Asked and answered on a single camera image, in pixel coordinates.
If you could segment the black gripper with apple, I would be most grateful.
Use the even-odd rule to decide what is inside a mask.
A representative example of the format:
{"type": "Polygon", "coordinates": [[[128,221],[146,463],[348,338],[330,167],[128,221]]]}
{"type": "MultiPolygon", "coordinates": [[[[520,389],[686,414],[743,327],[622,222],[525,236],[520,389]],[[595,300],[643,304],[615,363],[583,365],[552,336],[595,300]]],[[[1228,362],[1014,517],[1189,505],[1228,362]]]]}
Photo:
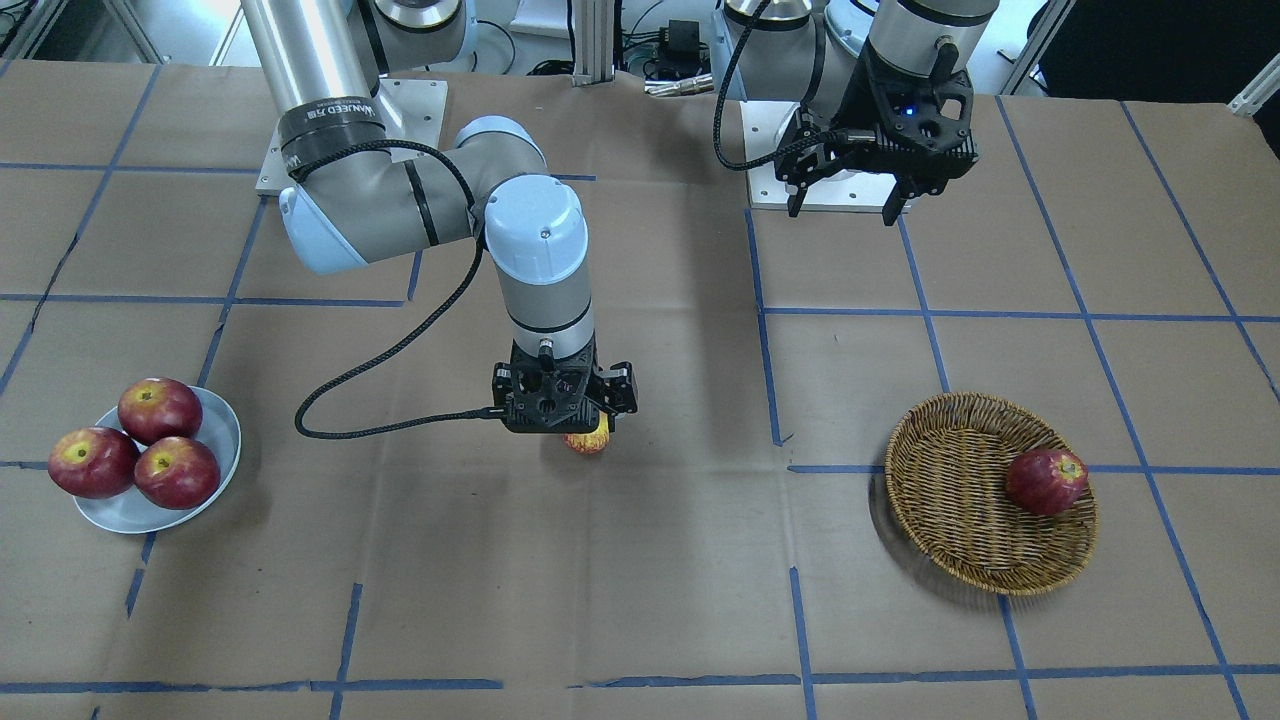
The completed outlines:
{"type": "Polygon", "coordinates": [[[600,369],[594,340],[561,359],[549,350],[531,355],[513,345],[509,361],[494,366],[492,396],[500,421],[513,433],[585,434],[600,421],[613,430],[616,416],[637,411],[632,365],[600,369]]]}

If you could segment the silver robot arm near plate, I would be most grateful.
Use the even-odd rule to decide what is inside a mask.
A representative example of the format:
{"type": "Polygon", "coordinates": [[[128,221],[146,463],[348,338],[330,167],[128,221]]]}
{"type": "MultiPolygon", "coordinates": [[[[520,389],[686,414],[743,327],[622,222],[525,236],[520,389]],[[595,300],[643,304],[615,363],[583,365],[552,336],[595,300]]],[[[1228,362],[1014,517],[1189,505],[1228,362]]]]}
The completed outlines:
{"type": "Polygon", "coordinates": [[[910,201],[942,193],[979,160],[966,64],[996,1],[878,1],[846,37],[854,1],[722,1],[712,46],[712,146],[735,172],[767,167],[788,215],[841,172],[891,176],[879,214],[893,225],[910,201]],[[724,151],[728,100],[788,102],[769,152],[724,151]]]}

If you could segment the black idle gripper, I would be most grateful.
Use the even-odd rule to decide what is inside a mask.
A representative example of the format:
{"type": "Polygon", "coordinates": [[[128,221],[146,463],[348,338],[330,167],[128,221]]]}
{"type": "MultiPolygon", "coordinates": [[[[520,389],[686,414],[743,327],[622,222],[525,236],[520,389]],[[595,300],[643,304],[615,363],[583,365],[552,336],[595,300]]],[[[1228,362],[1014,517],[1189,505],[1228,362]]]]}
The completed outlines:
{"type": "Polygon", "coordinates": [[[776,152],[774,177],[786,183],[788,218],[803,210],[809,186],[838,170],[859,170],[893,176],[881,209],[883,225],[893,225],[916,196],[941,193],[978,163],[972,100],[956,45],[927,51],[919,74],[864,46],[829,123],[819,126],[804,111],[776,152]]]}

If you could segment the silver robot arm near basket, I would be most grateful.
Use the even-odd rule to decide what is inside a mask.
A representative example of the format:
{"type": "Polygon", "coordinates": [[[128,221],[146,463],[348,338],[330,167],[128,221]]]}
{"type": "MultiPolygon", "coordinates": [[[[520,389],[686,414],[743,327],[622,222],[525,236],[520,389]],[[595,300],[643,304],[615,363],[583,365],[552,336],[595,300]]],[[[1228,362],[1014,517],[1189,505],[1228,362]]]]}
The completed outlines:
{"type": "Polygon", "coordinates": [[[611,429],[637,409],[634,369],[602,369],[589,229],[527,131],[467,123],[439,150],[397,138],[389,73],[452,61],[474,44],[471,1],[244,1],[280,119],[279,208],[300,260],[344,272],[460,240],[490,258],[513,329],[493,404],[467,411],[516,433],[611,429]]]}

